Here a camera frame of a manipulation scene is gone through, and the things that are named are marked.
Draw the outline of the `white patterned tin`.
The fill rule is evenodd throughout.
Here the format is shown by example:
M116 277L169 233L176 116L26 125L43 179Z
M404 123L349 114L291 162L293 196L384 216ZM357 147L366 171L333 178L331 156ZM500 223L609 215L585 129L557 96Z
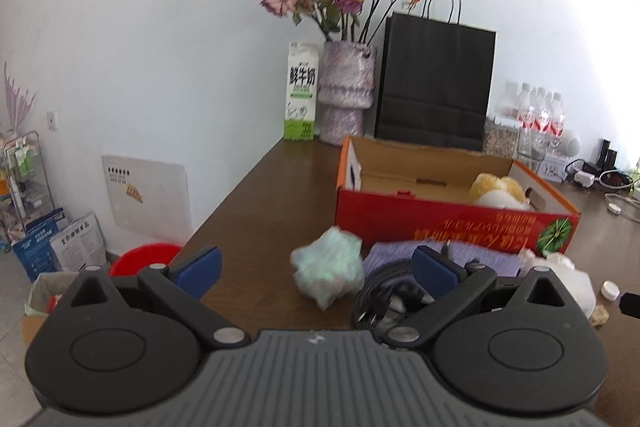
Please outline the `white patterned tin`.
M548 153L539 164L537 174L546 181L562 183L567 176L566 167L571 161L569 157Z

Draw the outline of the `cardboard trash box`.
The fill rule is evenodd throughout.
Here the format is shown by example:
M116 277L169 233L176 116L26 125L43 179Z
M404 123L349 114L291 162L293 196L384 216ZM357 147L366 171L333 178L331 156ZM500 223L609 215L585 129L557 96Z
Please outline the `cardboard trash box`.
M26 347L30 345L58 300L75 279L74 272L51 272L39 274L32 283L24 306L22 322L23 341Z

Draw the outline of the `clear glass cup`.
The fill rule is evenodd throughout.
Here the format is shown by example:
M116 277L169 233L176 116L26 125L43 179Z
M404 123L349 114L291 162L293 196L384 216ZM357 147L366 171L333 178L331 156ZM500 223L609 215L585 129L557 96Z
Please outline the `clear glass cup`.
M518 160L533 172L538 172L546 159L546 135L535 128L521 128L518 132Z

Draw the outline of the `small gold packet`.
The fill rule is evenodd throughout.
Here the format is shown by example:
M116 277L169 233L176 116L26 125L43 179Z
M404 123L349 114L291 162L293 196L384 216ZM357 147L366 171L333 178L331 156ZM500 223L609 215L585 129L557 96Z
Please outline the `small gold packet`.
M593 312L589 317L589 321L593 327L601 327L608 321L609 318L610 314L608 313L608 309L606 309L603 305L597 305L593 309Z

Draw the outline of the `seed filled clear container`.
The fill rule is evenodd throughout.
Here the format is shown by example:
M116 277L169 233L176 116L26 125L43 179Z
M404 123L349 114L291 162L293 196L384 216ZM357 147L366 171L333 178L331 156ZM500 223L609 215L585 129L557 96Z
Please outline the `seed filled clear container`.
M482 152L503 158L518 157L518 138L522 124L503 116L487 117L482 140Z

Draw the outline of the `pale green plastic bag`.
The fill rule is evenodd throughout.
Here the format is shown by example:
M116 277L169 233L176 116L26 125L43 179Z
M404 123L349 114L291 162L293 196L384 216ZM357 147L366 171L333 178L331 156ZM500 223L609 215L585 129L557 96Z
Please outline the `pale green plastic bag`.
M363 288L362 240L339 227L327 229L309 245L292 251L290 262L301 294L314 300L320 310Z

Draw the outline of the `red cardboard box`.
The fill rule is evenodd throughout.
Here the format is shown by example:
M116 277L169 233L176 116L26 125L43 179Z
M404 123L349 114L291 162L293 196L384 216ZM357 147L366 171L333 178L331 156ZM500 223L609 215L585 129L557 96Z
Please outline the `red cardboard box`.
M474 202L481 174L520 184L522 208ZM580 212L521 161L469 150L349 136L338 167L335 223L363 244L436 239L516 254L566 251Z

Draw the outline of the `purple textured vase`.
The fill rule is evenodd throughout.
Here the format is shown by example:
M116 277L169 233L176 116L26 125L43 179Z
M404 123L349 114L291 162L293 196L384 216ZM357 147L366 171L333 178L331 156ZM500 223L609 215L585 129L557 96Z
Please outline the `purple textured vase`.
M318 101L320 140L340 146L347 135L363 135L364 117L374 104L376 49L361 43L324 45Z

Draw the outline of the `white bottle cap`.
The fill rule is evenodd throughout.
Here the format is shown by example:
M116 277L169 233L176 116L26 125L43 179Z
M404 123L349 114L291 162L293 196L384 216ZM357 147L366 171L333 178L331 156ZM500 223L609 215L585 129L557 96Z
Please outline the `white bottle cap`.
M613 281L604 281L600 288L600 294L610 303L614 303L620 297L620 288Z

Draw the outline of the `purple woven pouch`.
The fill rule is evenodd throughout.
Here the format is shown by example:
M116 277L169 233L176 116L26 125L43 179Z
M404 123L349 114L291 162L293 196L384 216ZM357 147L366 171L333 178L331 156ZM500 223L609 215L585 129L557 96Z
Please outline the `purple woven pouch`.
M416 248L427 246L440 253L444 242L436 242L433 239L425 241L376 243L363 259L364 274L367 277L375 270L389 265L392 262L411 259ZM499 253L491 249L462 242L452 242L448 248L448 257L459 267L464 268L469 262L476 261L493 269L502 277L515 277L520 271L518 256ZM412 271L417 282L453 282L456 274L448 272L439 262L425 261Z

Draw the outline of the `white wet wipes pack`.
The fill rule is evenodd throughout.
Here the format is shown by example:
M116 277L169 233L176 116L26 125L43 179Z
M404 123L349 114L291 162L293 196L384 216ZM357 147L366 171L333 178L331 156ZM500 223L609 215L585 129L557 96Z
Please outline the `white wet wipes pack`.
M597 306L596 294L593 291L589 275L575 267L575 263L563 254L553 253L545 258L538 258L544 267L550 268L564 284L585 316L590 319Z

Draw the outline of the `white wall panel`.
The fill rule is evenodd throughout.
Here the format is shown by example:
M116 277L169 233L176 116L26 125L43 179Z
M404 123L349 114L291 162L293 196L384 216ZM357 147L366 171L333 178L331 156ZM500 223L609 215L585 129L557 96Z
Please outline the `white wall panel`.
M119 228L176 245L190 239L193 227L183 166L103 155L102 167Z

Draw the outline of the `yellow white plush toy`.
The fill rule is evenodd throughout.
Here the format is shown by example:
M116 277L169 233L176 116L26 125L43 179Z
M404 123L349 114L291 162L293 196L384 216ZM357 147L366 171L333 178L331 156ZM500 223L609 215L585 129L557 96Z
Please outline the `yellow white plush toy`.
M480 173L470 188L470 199L474 205L498 208L529 210L529 199L518 181L491 173Z

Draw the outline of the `water bottle pack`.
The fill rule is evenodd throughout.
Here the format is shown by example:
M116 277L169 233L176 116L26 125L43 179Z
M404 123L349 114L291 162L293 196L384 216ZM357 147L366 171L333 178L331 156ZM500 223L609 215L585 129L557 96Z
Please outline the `water bottle pack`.
M557 150L565 131L566 112L560 92L508 81L495 107L498 116L518 120L538 139Z

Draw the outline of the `crumpled white tissue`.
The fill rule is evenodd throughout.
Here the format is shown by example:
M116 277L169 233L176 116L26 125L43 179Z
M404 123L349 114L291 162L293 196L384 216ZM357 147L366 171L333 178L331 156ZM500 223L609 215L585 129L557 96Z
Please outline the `crumpled white tissue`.
M542 265L543 267L545 267L547 265L547 262L544 257L538 257L530 249L523 248L518 253L518 264L520 265L521 276L525 277L529 270L538 267L538 265Z

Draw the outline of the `red bucket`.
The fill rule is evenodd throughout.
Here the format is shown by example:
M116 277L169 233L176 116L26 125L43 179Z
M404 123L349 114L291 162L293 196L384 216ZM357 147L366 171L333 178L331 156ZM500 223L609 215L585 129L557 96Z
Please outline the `red bucket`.
M169 265L181 251L180 245L171 243L153 243L131 249L121 255L111 266L110 277L134 277L139 271L161 263Z

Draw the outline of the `black paper shopping bag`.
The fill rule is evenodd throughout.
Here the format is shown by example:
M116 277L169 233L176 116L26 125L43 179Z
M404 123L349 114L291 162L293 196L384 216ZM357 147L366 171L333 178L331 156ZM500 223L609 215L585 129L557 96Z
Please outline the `black paper shopping bag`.
M386 18L374 136L482 149L496 33L460 22L462 0Z

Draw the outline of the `blue white paper boxes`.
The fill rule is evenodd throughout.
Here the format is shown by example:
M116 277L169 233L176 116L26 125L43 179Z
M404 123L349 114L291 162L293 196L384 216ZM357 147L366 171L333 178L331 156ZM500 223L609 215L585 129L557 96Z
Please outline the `blue white paper boxes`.
M29 225L12 251L31 282L42 273L107 265L104 238L92 211L70 222L64 210L56 208Z

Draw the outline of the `white round speaker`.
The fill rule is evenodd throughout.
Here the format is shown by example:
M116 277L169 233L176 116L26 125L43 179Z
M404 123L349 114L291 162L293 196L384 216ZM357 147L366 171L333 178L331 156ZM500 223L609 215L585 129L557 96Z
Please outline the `white round speaker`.
M582 148L580 136L573 130L565 129L560 136L560 142L556 151L559 155L567 158L575 158Z

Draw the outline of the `green white milk carton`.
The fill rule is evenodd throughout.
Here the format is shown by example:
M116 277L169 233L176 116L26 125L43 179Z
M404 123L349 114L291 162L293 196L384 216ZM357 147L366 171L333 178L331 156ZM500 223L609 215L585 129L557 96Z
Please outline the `green white milk carton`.
M321 46L291 42L288 46L283 139L311 141L317 113Z

